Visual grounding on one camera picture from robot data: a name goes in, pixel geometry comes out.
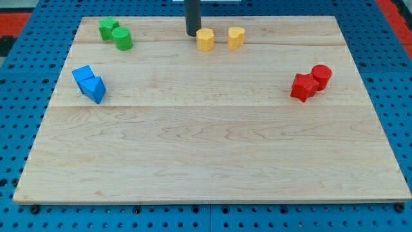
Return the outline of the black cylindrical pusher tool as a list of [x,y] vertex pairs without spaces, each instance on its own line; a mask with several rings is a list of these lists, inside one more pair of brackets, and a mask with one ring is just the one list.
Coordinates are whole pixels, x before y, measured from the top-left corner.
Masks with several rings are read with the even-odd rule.
[[187,35],[196,37],[196,32],[201,29],[201,1],[184,0],[184,4]]

